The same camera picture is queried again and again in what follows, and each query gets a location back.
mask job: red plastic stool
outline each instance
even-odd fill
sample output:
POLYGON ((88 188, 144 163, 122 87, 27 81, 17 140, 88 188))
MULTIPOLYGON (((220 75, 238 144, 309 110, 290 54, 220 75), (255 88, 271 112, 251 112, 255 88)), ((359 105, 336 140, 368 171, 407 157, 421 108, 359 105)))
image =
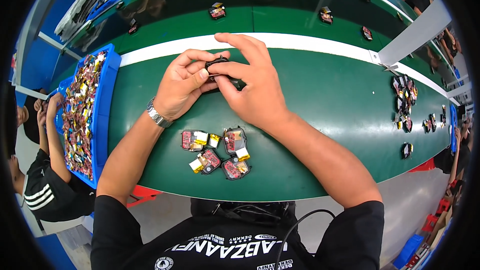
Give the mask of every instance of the red plastic stool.
POLYGON ((429 171, 435 169, 434 158, 429 159, 428 161, 424 162, 423 164, 413 168, 408 172, 417 172, 417 171, 429 171))
POLYGON ((435 215, 429 214, 427 216, 427 220, 425 221, 425 224, 421 228, 422 231, 424 232, 432 232, 434 231, 434 227, 437 224, 438 217, 435 217, 435 215))
POLYGON ((137 204, 140 204, 146 201, 153 201, 155 200, 155 198, 157 198, 157 195, 159 194, 162 194, 162 192, 157 190, 152 190, 141 185, 136 185, 135 189, 133 189, 132 195, 130 195, 130 198, 135 199, 135 201, 131 203, 127 203, 127 208, 131 208, 133 206, 136 206, 137 204))
POLYGON ((440 203, 438 204, 438 208, 435 214, 441 214, 443 211, 447 211, 449 206, 450 202, 447 199, 442 198, 440 200, 440 203))

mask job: green workbench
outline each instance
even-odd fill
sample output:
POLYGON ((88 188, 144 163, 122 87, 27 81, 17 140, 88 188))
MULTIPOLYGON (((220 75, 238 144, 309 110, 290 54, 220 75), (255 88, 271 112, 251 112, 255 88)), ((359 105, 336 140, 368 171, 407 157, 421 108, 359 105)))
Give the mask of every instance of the green workbench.
MULTIPOLYGON (((125 33, 130 21, 126 14, 129 6, 137 7, 140 1, 125 0, 127 12, 112 8, 96 19, 93 27, 102 22, 104 27, 88 52, 113 43, 116 52, 125 54, 150 45, 218 32, 288 33, 379 51, 407 26, 397 19, 395 9, 381 0, 370 3, 270 0, 263 4, 255 0, 166 0, 160 16, 144 15, 146 12, 134 16, 140 28, 129 35, 125 33), (216 1, 225 3, 227 17, 213 21, 207 9, 216 1), (332 25, 318 19, 315 10, 319 2, 327 3, 325 5, 332 9, 332 25), (373 41, 361 35, 363 25, 372 31, 373 41)), ((81 31, 71 44, 78 45, 86 35, 81 31)), ((405 133, 392 122, 396 114, 392 74, 384 72, 381 66, 313 51, 269 48, 269 52, 288 107, 351 150, 376 182, 411 170, 449 145, 447 127, 439 126, 435 133, 424 131, 423 120, 431 113, 439 117, 441 106, 449 105, 449 101, 423 83, 417 82, 418 100, 411 115, 413 130, 405 133), (414 144, 411 159, 401 159, 404 142, 414 144)), ((231 54, 232 61, 246 63, 236 49, 231 50, 231 54)), ((110 110, 109 153, 144 111, 175 57, 153 58, 119 69, 110 110)), ((425 60, 425 52, 418 51, 413 59, 405 58, 401 62, 441 85, 440 76, 430 72, 425 60)), ((52 85, 58 85, 58 81, 71 75, 74 69, 75 66, 65 71, 52 85)), ((221 158, 228 158, 221 145, 217 153, 221 158)), ((202 95, 183 117, 165 130, 153 148, 139 184, 169 193, 225 201, 290 201, 326 195, 308 169, 277 141, 239 119, 219 92, 202 95), (182 150, 181 132, 199 129, 221 134, 224 128, 237 126, 245 130, 248 138, 251 172, 237 181, 227 180, 221 169, 210 175, 194 174, 188 164, 196 155, 182 150)))

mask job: gray floor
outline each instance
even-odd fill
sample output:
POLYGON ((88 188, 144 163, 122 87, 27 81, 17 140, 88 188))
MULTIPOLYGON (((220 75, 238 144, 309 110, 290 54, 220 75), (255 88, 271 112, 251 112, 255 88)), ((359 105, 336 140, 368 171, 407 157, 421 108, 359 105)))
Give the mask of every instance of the gray floor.
MULTIPOLYGON (((385 205, 385 227, 380 266, 392 261, 405 242, 422 227, 428 214, 434 213, 447 187, 448 175, 440 169, 404 173, 379 184, 385 205)), ((297 218, 316 209, 328 209, 335 215, 343 208, 330 196, 297 201, 297 218)), ((150 242, 158 235, 190 217, 190 198, 161 194, 156 200, 131 207, 130 212, 141 225, 141 238, 150 242)), ((325 213, 303 220, 298 227, 301 239, 309 252, 315 252, 331 222, 325 213)), ((72 251, 64 246, 78 269, 89 270, 90 263, 83 248, 72 251)))

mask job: metal watch band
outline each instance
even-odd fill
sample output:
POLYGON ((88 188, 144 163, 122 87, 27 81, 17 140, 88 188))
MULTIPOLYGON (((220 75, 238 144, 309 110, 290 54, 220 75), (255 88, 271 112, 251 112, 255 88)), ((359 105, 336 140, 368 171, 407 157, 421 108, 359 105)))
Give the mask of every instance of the metal watch band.
POLYGON ((166 129, 172 125, 173 122, 169 122, 163 116, 160 116, 155 107, 153 107, 153 99, 155 99, 155 96, 147 104, 147 113, 159 127, 166 129))

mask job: blue bin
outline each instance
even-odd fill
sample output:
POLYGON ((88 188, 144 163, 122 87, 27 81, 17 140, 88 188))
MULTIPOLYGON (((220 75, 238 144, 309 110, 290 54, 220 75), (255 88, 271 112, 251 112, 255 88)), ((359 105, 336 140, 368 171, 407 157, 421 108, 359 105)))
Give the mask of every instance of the blue bin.
POLYGON ((455 128, 457 127, 457 109, 453 104, 450 105, 450 124, 452 125, 452 129, 450 131, 450 149, 454 153, 457 151, 457 139, 455 138, 455 128))
MULTIPOLYGON (((117 72, 120 67, 120 62, 122 61, 122 58, 114 51, 114 49, 115 46, 113 44, 109 44, 92 53, 92 55, 96 56, 100 51, 108 51, 103 63, 102 71, 100 72, 100 79, 98 81, 95 101, 93 103, 93 116, 91 124, 92 139, 90 140, 93 180, 90 180, 87 175, 83 173, 72 171, 73 174, 78 176, 93 189, 97 188, 97 183, 100 175, 102 174, 103 166, 105 165, 108 157, 107 140, 109 134, 110 105, 112 103, 112 93, 115 80, 117 79, 117 72)), ((85 57, 78 62, 75 69, 75 75, 77 75, 78 69, 84 64, 84 61, 85 57)), ((63 91, 63 95, 65 95, 65 89, 71 85, 75 75, 62 81, 58 86, 57 91, 63 91)), ((62 111, 59 111, 59 114, 60 117, 57 114, 56 129, 60 134, 63 135, 62 111)))
POLYGON ((100 0, 97 0, 95 3, 92 11, 90 12, 90 15, 88 15, 87 19, 85 21, 89 21, 97 17, 98 15, 102 14, 104 11, 109 9, 117 0, 108 0, 105 2, 99 9, 94 10, 97 7, 97 4, 100 2, 100 0))
POLYGON ((422 242, 423 237, 418 234, 414 234, 411 238, 409 238, 405 243, 405 246, 403 246, 402 251, 400 251, 400 254, 393 262, 393 266, 395 266, 397 269, 402 269, 405 267, 405 265, 410 262, 422 242))

